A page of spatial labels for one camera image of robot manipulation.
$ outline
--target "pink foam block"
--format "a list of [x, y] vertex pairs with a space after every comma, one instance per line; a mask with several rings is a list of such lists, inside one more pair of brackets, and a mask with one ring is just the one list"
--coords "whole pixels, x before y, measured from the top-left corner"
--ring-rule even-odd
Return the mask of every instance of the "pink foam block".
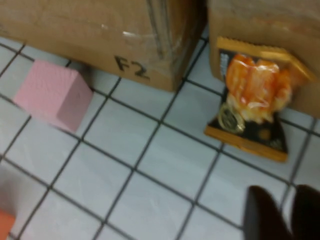
[[75, 132], [92, 96], [76, 70], [36, 60], [13, 101], [33, 117]]

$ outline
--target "white tile floor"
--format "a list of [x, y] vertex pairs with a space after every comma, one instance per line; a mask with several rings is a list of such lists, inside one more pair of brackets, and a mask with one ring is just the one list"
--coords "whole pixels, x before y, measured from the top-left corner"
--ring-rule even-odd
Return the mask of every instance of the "white tile floor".
[[86, 67], [0, 38], [0, 209], [17, 217], [8, 240], [241, 240], [250, 185], [267, 188], [289, 222], [295, 186], [320, 190], [320, 121], [281, 114], [285, 164], [205, 136], [224, 88], [211, 75], [207, 37], [177, 94], [93, 70], [76, 134], [11, 99], [32, 59]]

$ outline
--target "dark object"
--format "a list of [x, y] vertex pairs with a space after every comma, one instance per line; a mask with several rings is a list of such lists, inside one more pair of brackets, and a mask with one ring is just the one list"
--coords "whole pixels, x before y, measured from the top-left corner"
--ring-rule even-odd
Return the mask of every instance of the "dark object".
[[296, 240], [320, 240], [320, 192], [306, 185], [297, 187], [291, 228]]
[[245, 240], [292, 240], [273, 198], [259, 186], [248, 190], [243, 232]]
[[320, 240], [320, 192], [299, 185], [293, 202], [291, 228], [288, 231], [271, 195], [259, 186], [251, 186], [243, 220], [244, 240]]

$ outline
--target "brown cardboard box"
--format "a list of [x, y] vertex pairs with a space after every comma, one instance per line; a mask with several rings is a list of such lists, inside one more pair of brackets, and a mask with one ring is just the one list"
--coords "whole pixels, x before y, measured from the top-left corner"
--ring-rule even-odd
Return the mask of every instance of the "brown cardboard box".
[[0, 0], [0, 35], [174, 91], [205, 11], [204, 0]]
[[[320, 4], [314, 0], [209, 0], [210, 65], [219, 70], [217, 37], [285, 48], [320, 80]], [[291, 108], [320, 118], [320, 81], [294, 96]]]

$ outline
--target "snack bag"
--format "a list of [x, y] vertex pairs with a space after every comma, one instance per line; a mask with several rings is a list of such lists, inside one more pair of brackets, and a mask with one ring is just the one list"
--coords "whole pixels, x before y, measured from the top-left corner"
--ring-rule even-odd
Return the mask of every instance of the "snack bag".
[[278, 112], [313, 74], [282, 48], [219, 37], [220, 71], [226, 89], [218, 116], [205, 134], [279, 162], [288, 147]]

